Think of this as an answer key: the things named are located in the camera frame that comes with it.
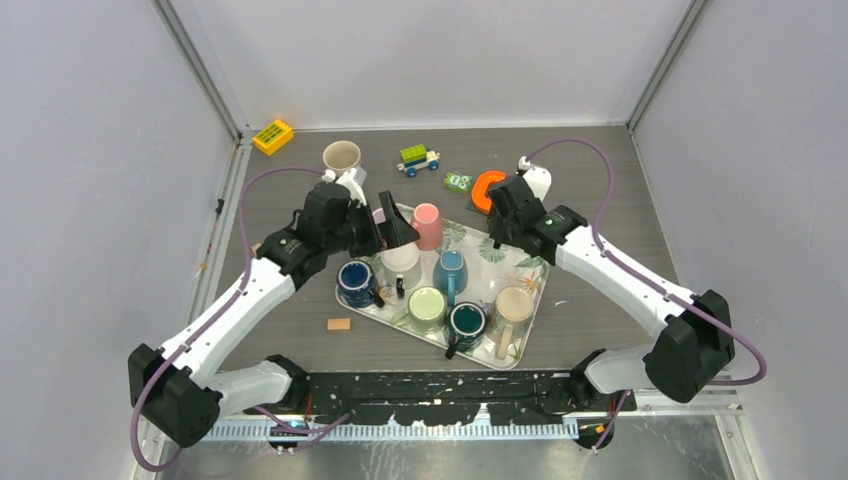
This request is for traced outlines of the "sea pattern beige mug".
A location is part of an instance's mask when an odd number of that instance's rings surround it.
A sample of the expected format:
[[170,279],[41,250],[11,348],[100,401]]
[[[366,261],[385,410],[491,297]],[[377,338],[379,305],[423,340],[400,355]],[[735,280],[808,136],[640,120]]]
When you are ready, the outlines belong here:
[[360,147],[349,140],[339,140],[329,144],[322,153],[322,161],[327,169],[338,177],[361,164]]

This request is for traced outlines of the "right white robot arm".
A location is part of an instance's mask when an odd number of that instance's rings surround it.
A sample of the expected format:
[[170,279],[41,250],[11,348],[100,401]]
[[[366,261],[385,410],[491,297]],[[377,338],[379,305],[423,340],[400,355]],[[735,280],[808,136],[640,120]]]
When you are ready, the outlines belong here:
[[626,350],[599,349],[579,363],[570,392],[580,408],[596,410],[612,393],[641,388],[687,403],[734,358],[730,309],[722,295],[695,294],[654,274],[563,205],[546,210],[522,175],[494,184],[488,195],[487,230],[495,245],[517,247],[581,278],[651,339]]

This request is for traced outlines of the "lilac mug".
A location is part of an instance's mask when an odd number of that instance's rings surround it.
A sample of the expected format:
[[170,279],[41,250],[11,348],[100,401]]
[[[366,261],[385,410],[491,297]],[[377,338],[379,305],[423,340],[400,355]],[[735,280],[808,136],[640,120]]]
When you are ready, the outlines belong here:
[[385,222],[385,213],[383,208],[378,208],[372,211],[372,217],[377,227]]

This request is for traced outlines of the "white mug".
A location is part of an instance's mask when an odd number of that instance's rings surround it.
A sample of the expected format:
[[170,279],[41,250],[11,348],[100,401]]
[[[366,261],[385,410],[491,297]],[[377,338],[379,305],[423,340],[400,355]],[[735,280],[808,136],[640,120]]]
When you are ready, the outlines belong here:
[[414,289],[422,277],[420,250],[415,243],[380,253],[386,279],[395,288],[399,298]]

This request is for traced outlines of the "pink mug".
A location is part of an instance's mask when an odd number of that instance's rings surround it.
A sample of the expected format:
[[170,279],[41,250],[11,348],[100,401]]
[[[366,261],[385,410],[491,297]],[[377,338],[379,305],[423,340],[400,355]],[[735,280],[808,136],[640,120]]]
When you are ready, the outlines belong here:
[[417,247],[421,251],[435,251],[443,242],[443,218],[440,210],[432,203],[422,203],[415,207],[411,225],[418,232]]

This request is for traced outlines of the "light blue mug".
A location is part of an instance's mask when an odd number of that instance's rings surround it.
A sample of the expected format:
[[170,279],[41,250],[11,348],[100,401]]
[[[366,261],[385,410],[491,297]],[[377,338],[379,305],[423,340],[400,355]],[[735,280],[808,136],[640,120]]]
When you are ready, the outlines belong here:
[[452,308],[459,294],[468,286],[469,271],[464,255],[457,250],[440,254],[432,272],[433,286],[439,290]]

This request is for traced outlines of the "light green mug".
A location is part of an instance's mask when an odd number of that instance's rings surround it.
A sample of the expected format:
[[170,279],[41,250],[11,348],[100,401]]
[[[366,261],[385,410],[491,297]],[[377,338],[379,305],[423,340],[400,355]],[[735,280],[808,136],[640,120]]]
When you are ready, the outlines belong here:
[[409,295],[406,306],[393,317],[393,322],[427,335],[442,328],[447,310],[445,296],[437,288],[425,286]]

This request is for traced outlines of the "tall beige mug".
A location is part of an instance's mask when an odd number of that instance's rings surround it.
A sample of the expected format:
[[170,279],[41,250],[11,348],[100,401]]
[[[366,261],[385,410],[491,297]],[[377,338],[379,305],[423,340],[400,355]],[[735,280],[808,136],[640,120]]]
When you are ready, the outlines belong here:
[[485,332],[495,345],[497,360],[505,360],[509,347],[522,338],[533,312],[533,297],[523,288],[509,286],[498,293],[490,307]]

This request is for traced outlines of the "teal mug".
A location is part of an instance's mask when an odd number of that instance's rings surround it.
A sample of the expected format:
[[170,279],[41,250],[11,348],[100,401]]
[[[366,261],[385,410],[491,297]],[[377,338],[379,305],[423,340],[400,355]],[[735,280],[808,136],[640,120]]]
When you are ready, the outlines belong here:
[[472,353],[482,342],[486,323],[486,313],[476,303],[461,302],[452,307],[443,327],[445,358],[452,359],[457,353]]

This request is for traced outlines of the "orange arch brick assembly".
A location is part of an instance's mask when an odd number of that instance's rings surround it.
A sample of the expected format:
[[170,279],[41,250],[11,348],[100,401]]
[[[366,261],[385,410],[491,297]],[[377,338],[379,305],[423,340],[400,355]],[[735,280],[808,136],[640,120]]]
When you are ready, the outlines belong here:
[[466,209],[481,215],[488,215],[492,207],[492,200],[489,198],[489,189],[503,181],[507,174],[500,170],[488,170],[481,173],[475,180],[474,185],[470,190],[470,199],[466,205]]

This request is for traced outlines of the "green owl brick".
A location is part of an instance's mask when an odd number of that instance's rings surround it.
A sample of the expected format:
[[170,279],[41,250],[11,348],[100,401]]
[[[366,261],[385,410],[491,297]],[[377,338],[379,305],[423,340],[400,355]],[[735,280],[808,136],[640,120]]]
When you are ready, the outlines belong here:
[[472,189],[474,177],[459,172],[448,172],[443,180],[444,186],[454,192],[469,193]]

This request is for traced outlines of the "toy brick car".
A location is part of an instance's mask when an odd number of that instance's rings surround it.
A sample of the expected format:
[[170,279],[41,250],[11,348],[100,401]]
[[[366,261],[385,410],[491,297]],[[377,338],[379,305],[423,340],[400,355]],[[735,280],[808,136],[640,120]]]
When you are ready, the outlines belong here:
[[417,176],[422,169],[435,171],[440,166],[440,153],[423,144],[401,149],[400,159],[397,169],[408,178]]

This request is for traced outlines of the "leaf patterned metal tray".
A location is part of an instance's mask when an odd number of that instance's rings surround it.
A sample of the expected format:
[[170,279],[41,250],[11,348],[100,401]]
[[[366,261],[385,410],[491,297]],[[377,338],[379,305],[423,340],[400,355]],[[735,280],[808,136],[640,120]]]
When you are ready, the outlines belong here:
[[[488,235],[471,226],[450,219],[443,220],[443,243],[435,251],[421,254],[422,277],[418,285],[430,286],[434,266],[439,255],[448,250],[463,254],[468,264],[469,283],[467,288],[457,295],[457,300],[470,301],[480,305],[487,313],[492,313],[496,297],[506,287],[518,287],[530,295],[533,312],[538,310],[551,267],[541,259],[528,256],[523,251],[503,245],[496,249]],[[443,331],[427,330],[421,324],[413,324],[409,317],[402,318],[400,313],[407,307],[407,301],[397,297],[393,283],[387,279],[387,269],[377,256],[362,259],[374,272],[374,278],[380,290],[384,305],[369,305],[356,308],[347,303],[341,291],[335,291],[336,301],[344,308],[370,318],[384,326],[393,328],[421,341],[441,349],[447,347]],[[509,370],[516,367],[525,350],[533,320],[528,319],[524,329],[513,337],[502,358],[496,356],[497,342],[484,336],[473,350],[459,352],[462,358],[477,362],[496,370]]]

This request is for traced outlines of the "yellow toy block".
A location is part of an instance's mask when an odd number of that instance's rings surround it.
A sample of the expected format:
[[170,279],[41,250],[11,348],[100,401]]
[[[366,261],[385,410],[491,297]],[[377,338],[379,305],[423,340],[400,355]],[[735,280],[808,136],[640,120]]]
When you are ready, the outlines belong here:
[[254,146],[265,155],[273,155],[294,137],[294,130],[280,119],[275,119],[264,129],[256,133],[252,140]]

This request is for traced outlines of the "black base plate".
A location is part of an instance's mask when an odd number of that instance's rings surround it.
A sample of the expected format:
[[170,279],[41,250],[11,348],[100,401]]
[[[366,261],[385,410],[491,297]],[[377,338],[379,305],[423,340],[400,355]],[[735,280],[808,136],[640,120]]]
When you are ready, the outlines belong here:
[[601,394],[569,371],[312,372],[276,414],[308,414],[328,424],[342,415],[355,425],[467,425],[486,412],[496,426],[548,425],[573,412],[606,417],[617,407],[635,409],[633,398]]

